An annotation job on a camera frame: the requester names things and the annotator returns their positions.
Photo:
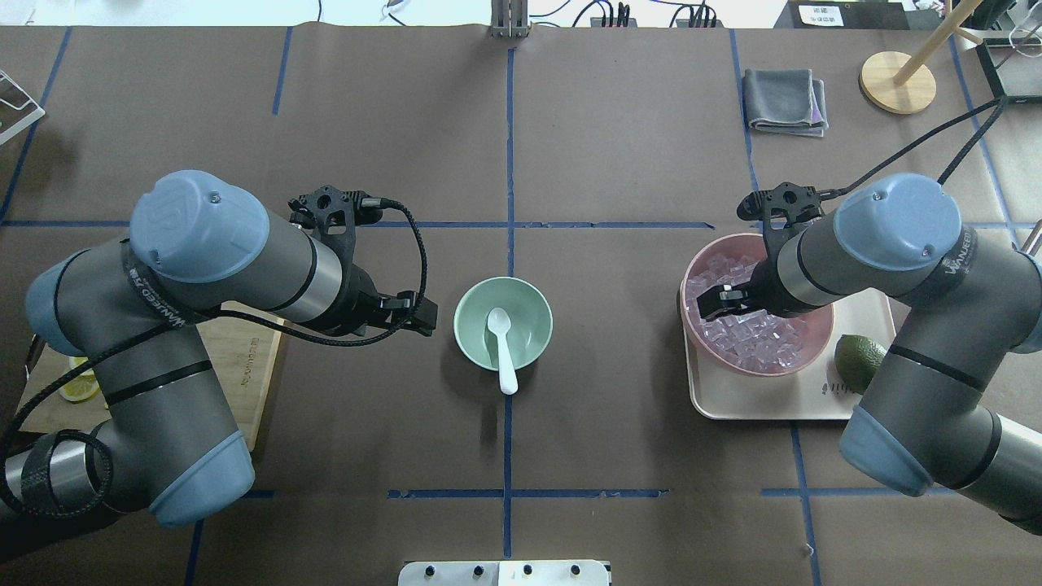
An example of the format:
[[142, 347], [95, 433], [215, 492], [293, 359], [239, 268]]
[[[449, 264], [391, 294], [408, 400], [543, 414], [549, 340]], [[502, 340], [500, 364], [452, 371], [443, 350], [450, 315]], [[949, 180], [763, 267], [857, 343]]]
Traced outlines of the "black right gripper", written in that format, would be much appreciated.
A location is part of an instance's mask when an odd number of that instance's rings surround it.
[[726, 314], [751, 314], [774, 309], [774, 283], [770, 277], [744, 283], [722, 283], [696, 299], [698, 314], [704, 321], [715, 321]]

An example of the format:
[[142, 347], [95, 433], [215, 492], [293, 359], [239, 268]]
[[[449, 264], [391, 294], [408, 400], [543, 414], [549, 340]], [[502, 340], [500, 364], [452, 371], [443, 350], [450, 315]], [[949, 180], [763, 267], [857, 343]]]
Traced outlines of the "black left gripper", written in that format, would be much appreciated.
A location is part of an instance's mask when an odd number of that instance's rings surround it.
[[370, 326], [391, 329], [394, 324], [406, 321], [405, 329], [432, 337], [438, 327], [438, 304], [422, 296], [412, 299], [410, 290], [386, 295], [377, 291], [372, 283], [351, 283], [346, 303], [347, 312], [342, 321], [343, 335], [363, 335]]

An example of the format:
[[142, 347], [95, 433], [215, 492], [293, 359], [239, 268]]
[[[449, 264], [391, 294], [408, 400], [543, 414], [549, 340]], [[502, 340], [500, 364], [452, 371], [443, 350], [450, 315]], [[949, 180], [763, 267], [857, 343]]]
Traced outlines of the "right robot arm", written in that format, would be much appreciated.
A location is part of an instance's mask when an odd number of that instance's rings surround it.
[[784, 182], [739, 205], [762, 220], [751, 280], [712, 286], [699, 315], [808, 314], [866, 289], [908, 316], [853, 408], [838, 449], [905, 496], [934, 485], [1041, 531], [1040, 434], [979, 404], [1006, 355], [1040, 349], [1040, 262], [983, 240], [941, 184], [884, 177], [825, 214], [838, 190]]

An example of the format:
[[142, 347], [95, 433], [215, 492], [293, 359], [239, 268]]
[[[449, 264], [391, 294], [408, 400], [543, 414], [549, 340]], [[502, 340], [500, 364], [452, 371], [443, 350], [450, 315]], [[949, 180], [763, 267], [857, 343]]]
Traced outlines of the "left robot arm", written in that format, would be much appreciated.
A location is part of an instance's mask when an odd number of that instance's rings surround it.
[[2, 524], [23, 539], [93, 531], [146, 509], [165, 527], [198, 522], [256, 479], [244, 431], [199, 334], [219, 317], [312, 343], [358, 348], [398, 329], [431, 336], [427, 257], [416, 291], [380, 293], [353, 262], [355, 229], [398, 201], [321, 186], [290, 218], [200, 170], [173, 172], [135, 204], [128, 234], [40, 275], [31, 329], [85, 359], [109, 419], [53, 431], [2, 465]]

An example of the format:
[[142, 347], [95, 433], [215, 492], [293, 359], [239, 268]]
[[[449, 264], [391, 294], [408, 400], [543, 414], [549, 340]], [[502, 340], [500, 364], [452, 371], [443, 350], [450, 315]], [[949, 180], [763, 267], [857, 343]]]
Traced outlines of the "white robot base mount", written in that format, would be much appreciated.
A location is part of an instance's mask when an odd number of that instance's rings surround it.
[[398, 585], [611, 585], [609, 562], [594, 559], [414, 561]]

